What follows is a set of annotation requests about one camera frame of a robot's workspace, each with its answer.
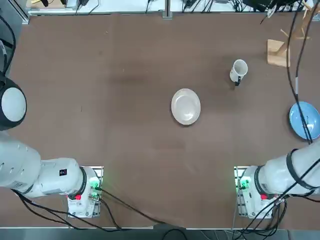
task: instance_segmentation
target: red button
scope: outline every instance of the red button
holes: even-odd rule
[[[267,195],[265,195],[265,194],[261,194],[261,195],[260,195],[260,198],[261,198],[261,200],[266,200],[266,199],[268,199]]]

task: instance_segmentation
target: white plate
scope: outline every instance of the white plate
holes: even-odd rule
[[[201,105],[198,95],[188,88],[177,91],[171,101],[174,118],[183,125],[193,124],[199,117]]]

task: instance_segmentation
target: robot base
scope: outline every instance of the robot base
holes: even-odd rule
[[[274,198],[262,200],[261,195],[258,193],[255,186],[254,177],[256,169],[256,166],[250,166],[246,169],[243,169],[243,167],[234,168],[235,184],[236,186],[239,186],[237,192],[239,214],[241,216],[248,216],[250,219],[254,219],[263,208],[274,200]],[[267,207],[256,218],[264,218],[265,214],[269,212],[272,207],[273,205]],[[270,211],[265,216],[265,219],[270,219],[271,217],[272,212]]]
[[[82,195],[76,196],[76,199],[72,200],[68,198],[68,212],[79,218],[92,218],[100,215],[100,191],[95,190],[95,187],[101,185],[102,169],[100,170],[100,179],[98,178],[98,171],[95,171],[92,167],[83,167],[86,173],[86,185]]]

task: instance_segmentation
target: white mug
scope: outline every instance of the white mug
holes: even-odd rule
[[[232,69],[230,71],[230,79],[239,86],[240,81],[248,72],[248,65],[242,59],[238,59],[233,63]]]

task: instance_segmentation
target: black strap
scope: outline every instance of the black strap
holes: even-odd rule
[[[86,174],[86,171],[84,170],[84,168],[82,166],[80,166],[80,170],[82,172],[82,185],[81,185],[80,189],[76,193],[68,195],[68,197],[71,200],[75,200],[77,195],[82,195],[84,193],[85,189],[86,189],[87,174]]]
[[[264,189],[261,187],[260,185],[260,182],[259,182],[259,172],[260,172],[260,169],[262,168],[263,166],[258,166],[256,168],[256,170],[254,171],[254,185],[255,185],[255,188],[256,190],[258,191],[258,193],[261,195],[261,194],[267,194]]]
[[[293,177],[293,179],[303,188],[308,189],[308,190],[315,190],[317,188],[319,188],[318,186],[311,186],[308,183],[306,183],[305,181],[301,180],[300,177],[297,175],[295,169],[294,169],[294,165],[292,164],[292,154],[297,151],[298,149],[295,148],[293,149],[291,152],[289,152],[286,155],[286,167],[288,168],[289,173],[291,174],[291,177]]]
[[[236,81],[234,84],[235,84],[236,86],[239,86],[240,81],[241,81],[241,77],[240,77],[240,76],[238,76],[238,81]]]

